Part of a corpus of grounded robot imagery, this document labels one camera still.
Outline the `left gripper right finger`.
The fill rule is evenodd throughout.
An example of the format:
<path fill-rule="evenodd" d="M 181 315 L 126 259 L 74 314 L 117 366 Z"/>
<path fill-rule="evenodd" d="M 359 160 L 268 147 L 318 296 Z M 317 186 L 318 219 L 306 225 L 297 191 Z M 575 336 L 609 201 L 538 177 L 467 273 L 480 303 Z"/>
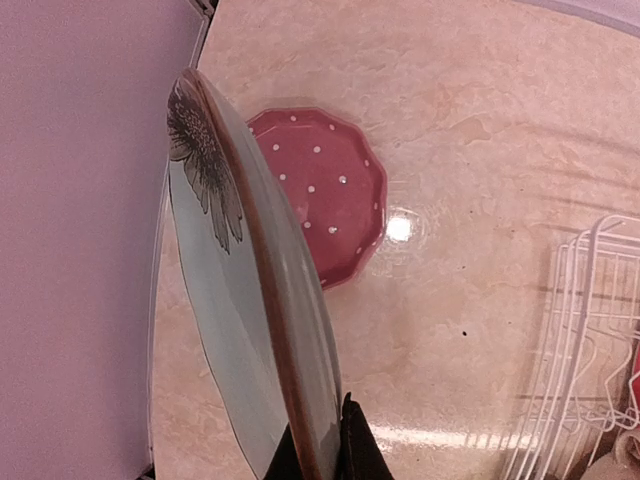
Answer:
<path fill-rule="evenodd" d="M 342 404 L 340 457 L 337 473 L 343 480 L 392 480 L 360 404 L 347 393 Z"/>

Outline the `light blue flower plate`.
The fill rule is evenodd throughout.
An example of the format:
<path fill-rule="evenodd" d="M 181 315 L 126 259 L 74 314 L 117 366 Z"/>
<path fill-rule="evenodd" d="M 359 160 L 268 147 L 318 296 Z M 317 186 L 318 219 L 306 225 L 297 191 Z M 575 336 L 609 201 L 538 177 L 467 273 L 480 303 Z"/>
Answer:
<path fill-rule="evenodd" d="M 253 473 L 284 444 L 305 479 L 333 479 L 341 382 L 301 227 L 238 113 L 196 69 L 167 102 L 179 258 L 208 367 Z"/>

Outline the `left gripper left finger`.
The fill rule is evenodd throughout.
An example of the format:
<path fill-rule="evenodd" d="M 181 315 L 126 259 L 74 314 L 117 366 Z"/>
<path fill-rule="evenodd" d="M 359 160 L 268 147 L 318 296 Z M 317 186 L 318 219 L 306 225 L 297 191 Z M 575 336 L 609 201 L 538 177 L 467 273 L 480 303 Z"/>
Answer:
<path fill-rule="evenodd" d="M 290 431 L 287 425 L 274 456 L 270 462 L 268 470 L 263 477 L 264 480 L 303 480 L 303 474 L 299 465 L 297 452 Z"/>

